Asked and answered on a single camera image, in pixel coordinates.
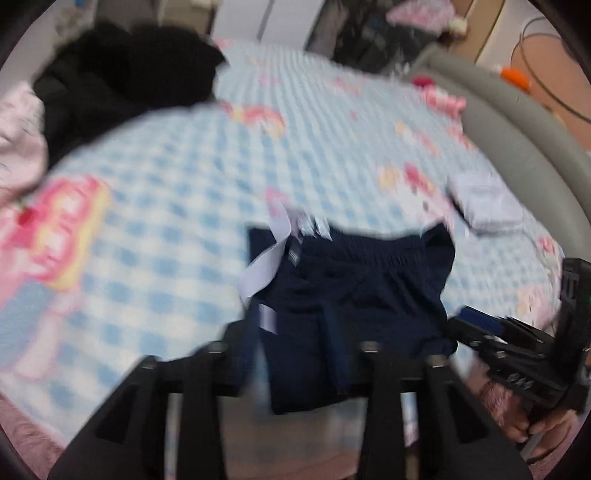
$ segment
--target finger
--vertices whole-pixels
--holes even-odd
[[[532,425],[530,433],[532,435],[537,435],[538,433],[549,432],[558,424],[564,423],[568,420],[573,413],[573,410],[565,410],[563,408],[553,410],[546,418]]]
[[[513,426],[520,429],[523,433],[527,432],[527,429],[530,428],[530,421],[527,419],[527,415],[523,410],[519,410],[515,413]]]
[[[533,458],[545,455],[554,450],[560,443],[564,441],[570,430],[570,423],[562,423],[547,432],[540,440],[540,443],[531,453]]]
[[[523,430],[515,428],[514,426],[505,427],[504,432],[505,435],[507,435],[507,438],[514,443],[523,443],[528,439],[527,434],[524,433]]]

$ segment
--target checkered bed sheet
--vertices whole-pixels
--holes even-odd
[[[530,214],[520,233],[470,234],[444,195],[447,176],[495,171],[412,86],[282,47],[220,47],[229,65],[217,103],[146,114],[72,153],[46,182],[91,176],[111,197],[79,304],[54,319],[51,336],[44,311],[64,293],[47,283],[25,280],[0,312],[0,389],[64,445],[141,356],[187,355],[241,317],[246,226],[267,222],[268,189],[377,236],[445,221],[457,249],[448,313],[469,304],[532,323],[556,307],[560,248]],[[35,342],[56,355],[31,367],[23,357]],[[471,353],[460,348],[454,361],[466,374]],[[259,361],[248,394],[223,406],[230,474],[358,448],[363,402],[272,417],[264,368]],[[411,400],[405,415],[410,440]]]

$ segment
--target white tag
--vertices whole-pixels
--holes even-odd
[[[316,229],[314,228],[314,219],[310,215],[303,215],[298,222],[300,232],[306,236],[316,236]]]
[[[273,202],[269,210],[269,227],[277,243],[256,257],[238,278],[238,293],[243,303],[271,283],[279,269],[287,239],[292,232],[299,233],[297,225],[301,212],[288,210],[281,202]]]
[[[329,221],[326,218],[316,218],[316,231],[322,238],[331,240]]]
[[[277,313],[267,305],[259,304],[259,314],[261,318],[260,327],[267,332],[277,335],[276,321]]]

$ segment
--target black plastic mount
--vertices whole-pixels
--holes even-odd
[[[170,362],[145,357],[74,438],[49,480],[164,480],[164,433],[170,393],[183,394],[178,480],[225,480],[217,397],[237,396],[234,372],[244,320],[221,341]],[[417,395],[421,479],[526,480],[530,472],[483,405],[446,365],[379,352],[363,342],[359,362],[369,397],[359,480],[406,478],[401,393]]]
[[[519,320],[491,317],[469,307],[447,325],[452,338],[479,352],[492,380],[535,406],[535,417],[557,405],[584,411],[589,393],[585,360],[591,342],[589,262],[564,259],[560,300],[556,338]]]

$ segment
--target pink toy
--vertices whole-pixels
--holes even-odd
[[[418,88],[425,88],[430,85],[435,85],[435,82],[431,77],[427,77],[426,75],[419,75],[418,77],[413,78],[412,84]]]
[[[459,120],[462,110],[466,108],[465,98],[450,95],[435,85],[426,86],[421,92],[421,98],[429,108],[444,113],[454,120]]]

